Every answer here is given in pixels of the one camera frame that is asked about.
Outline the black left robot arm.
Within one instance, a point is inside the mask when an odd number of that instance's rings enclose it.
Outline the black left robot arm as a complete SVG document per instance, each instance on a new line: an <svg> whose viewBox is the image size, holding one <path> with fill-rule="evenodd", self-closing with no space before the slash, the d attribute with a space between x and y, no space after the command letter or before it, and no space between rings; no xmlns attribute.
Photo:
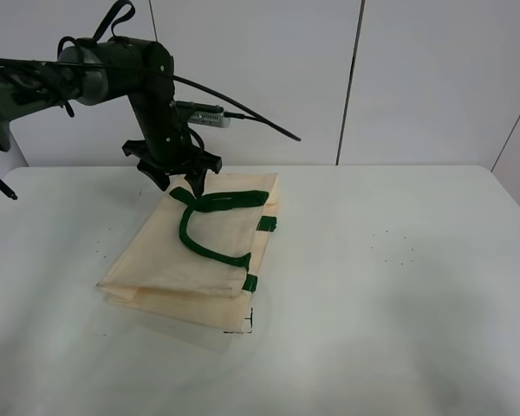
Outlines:
<svg viewBox="0 0 520 416"><path fill-rule="evenodd" d="M134 13L131 2L115 2L93 36L63 37L53 62L0 58L0 153L11 149L13 120L52 107L74 116L75 101L96 106L126 97L143 138L127 141L123 153L136 157L138 170L160 190L172 175L182 175L199 197L206 174L219 172L222 161L189 128L195 108L175 99L173 57L158 42L117 35L101 40ZM2 179L0 191L17 198Z"/></svg>

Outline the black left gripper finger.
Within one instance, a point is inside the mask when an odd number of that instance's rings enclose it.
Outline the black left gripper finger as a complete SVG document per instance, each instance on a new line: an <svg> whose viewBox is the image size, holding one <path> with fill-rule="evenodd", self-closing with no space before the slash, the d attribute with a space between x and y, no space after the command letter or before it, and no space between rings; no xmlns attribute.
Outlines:
<svg viewBox="0 0 520 416"><path fill-rule="evenodd" d="M156 161L141 159L137 169L145 174L161 191L166 191L170 186L172 169Z"/></svg>
<svg viewBox="0 0 520 416"><path fill-rule="evenodd" d="M207 175L206 169L198 169L189 172L185 175L185 181L192 189L192 194L195 198L200 198L205 191L205 178Z"/></svg>

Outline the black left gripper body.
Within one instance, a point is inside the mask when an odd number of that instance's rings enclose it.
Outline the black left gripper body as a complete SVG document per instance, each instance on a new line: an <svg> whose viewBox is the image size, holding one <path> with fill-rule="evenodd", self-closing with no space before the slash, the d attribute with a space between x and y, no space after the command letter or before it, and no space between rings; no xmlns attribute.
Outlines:
<svg viewBox="0 0 520 416"><path fill-rule="evenodd" d="M202 170L220 172L219 156L193 145L189 140L128 140L122 146L126 156L134 156L137 169L151 175L173 175Z"/></svg>

